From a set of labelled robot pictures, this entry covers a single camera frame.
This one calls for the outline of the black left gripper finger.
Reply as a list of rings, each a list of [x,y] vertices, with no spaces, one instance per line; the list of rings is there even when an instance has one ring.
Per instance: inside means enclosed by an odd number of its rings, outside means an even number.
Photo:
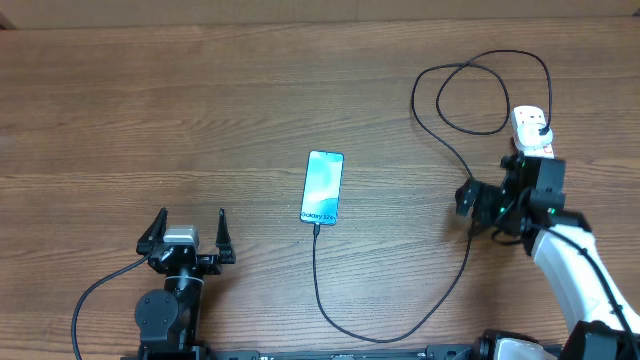
[[[161,208],[152,224],[147,228],[136,244],[136,253],[146,256],[151,253],[156,245],[163,241],[166,232],[168,211]]]
[[[228,230],[226,212],[223,208],[219,209],[216,247],[220,264],[234,264],[236,262],[236,254]]]

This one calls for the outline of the white power strip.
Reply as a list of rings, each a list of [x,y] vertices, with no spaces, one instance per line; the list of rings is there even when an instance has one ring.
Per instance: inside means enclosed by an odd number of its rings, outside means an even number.
[[[553,131],[545,135],[540,131],[547,125],[542,109],[522,105],[515,107],[510,115],[513,141],[518,151],[527,157],[554,158]]]

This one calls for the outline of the blue Samsung Galaxy smartphone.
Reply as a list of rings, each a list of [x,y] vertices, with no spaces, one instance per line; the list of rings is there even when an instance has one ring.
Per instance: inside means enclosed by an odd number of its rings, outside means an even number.
[[[338,220],[344,155],[313,150],[309,153],[300,220],[333,226]]]

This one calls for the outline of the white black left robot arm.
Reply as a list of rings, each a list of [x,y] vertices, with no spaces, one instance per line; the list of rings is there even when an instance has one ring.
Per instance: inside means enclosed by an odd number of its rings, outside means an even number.
[[[226,213],[219,210],[214,254],[199,252],[194,225],[167,225],[163,208],[139,238],[136,252],[164,277],[164,286],[147,292],[136,304],[140,330],[138,359],[213,359],[213,350],[198,339],[201,300],[206,276],[219,275],[236,255]]]

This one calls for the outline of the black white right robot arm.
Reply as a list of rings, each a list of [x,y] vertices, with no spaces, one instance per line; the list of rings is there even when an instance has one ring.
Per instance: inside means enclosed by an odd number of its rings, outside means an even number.
[[[600,259],[584,215],[565,207],[565,162],[516,154],[500,166],[500,185],[470,178],[456,191],[457,214],[472,219],[469,233],[510,236],[544,273],[569,331],[559,358],[638,358],[639,315]]]

